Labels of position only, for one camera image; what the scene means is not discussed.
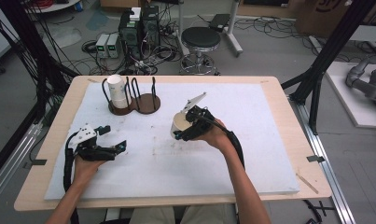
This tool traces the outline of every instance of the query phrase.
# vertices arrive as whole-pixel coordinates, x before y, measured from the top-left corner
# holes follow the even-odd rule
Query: gray floor
[[[116,32],[118,20],[106,17],[117,15],[103,13],[97,4],[86,5],[83,12],[66,9],[49,13],[45,17],[48,22],[60,22],[60,26],[76,27],[82,39],[76,44],[63,48],[69,60],[81,60],[88,55],[80,50],[88,40],[96,39],[101,32]],[[200,18],[190,16],[185,19],[186,27],[192,23],[204,25]],[[230,44],[222,36],[221,45],[215,52],[208,54],[215,60],[216,67],[222,76],[275,76],[280,82],[289,80],[306,71],[315,60],[311,49],[306,48],[308,42],[301,38],[274,38],[253,27],[235,28],[234,34],[241,44],[244,53],[236,58]],[[348,43],[343,55],[363,58],[367,53],[358,49],[355,43]],[[14,133],[22,119],[35,103],[35,85],[23,68],[18,57],[10,52],[0,60],[6,68],[0,74],[0,150]],[[88,74],[95,66],[93,62],[75,63],[82,74]],[[163,63],[158,66],[156,75],[178,75],[179,62]],[[323,81],[321,102],[318,111],[318,132],[322,144],[341,184],[342,191],[353,212],[356,223],[376,223],[376,130],[356,128],[349,119],[341,101],[332,90],[326,78]],[[13,203],[20,191],[29,169],[22,165],[13,175],[11,181],[0,195],[0,223],[40,223],[44,222],[51,211],[17,212]],[[321,200],[324,206],[333,207],[331,199]],[[306,223],[313,213],[303,201],[265,202],[273,223]],[[327,211],[325,216],[320,212],[324,223],[339,223],[335,211]],[[104,219],[104,209],[79,211],[81,223],[100,223]]]

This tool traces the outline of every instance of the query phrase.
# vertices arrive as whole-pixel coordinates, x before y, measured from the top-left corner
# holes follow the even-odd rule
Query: white platform
[[[364,93],[345,85],[348,72],[356,63],[333,63],[327,70],[327,77],[339,95],[342,104],[356,127],[376,128],[376,105]],[[370,74],[376,64],[369,64],[361,79],[369,82]]]
[[[98,139],[102,147],[127,140],[127,150],[100,167],[83,198],[142,198],[233,195],[225,160],[203,141],[176,141],[170,135],[172,118],[204,91],[198,106],[208,106],[236,133],[244,151],[245,168],[260,194],[296,193],[295,173],[286,155],[272,112],[260,85],[156,85],[160,109],[151,115],[133,111],[127,116],[109,112],[101,84],[91,83],[68,135],[85,123],[110,125]],[[150,86],[140,85],[140,92]],[[61,148],[45,199],[60,199],[63,191],[64,149]]]

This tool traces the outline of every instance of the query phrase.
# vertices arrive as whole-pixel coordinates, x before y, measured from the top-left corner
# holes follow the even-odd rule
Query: stool
[[[189,74],[206,75],[216,70],[214,60],[203,52],[216,49],[220,43],[219,33],[208,27],[190,27],[181,35],[182,44],[195,51],[181,60],[181,71]]]

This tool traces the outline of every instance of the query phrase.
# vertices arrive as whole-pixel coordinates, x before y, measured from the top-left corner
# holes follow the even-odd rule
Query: computer tower
[[[146,49],[154,49],[160,45],[159,7],[143,7],[142,23],[144,26]]]
[[[141,20],[131,21],[130,12],[130,10],[126,10],[120,17],[118,32],[122,42],[121,46],[127,57],[131,55],[135,60],[141,61],[143,54],[141,47],[144,48],[142,46],[142,23]]]

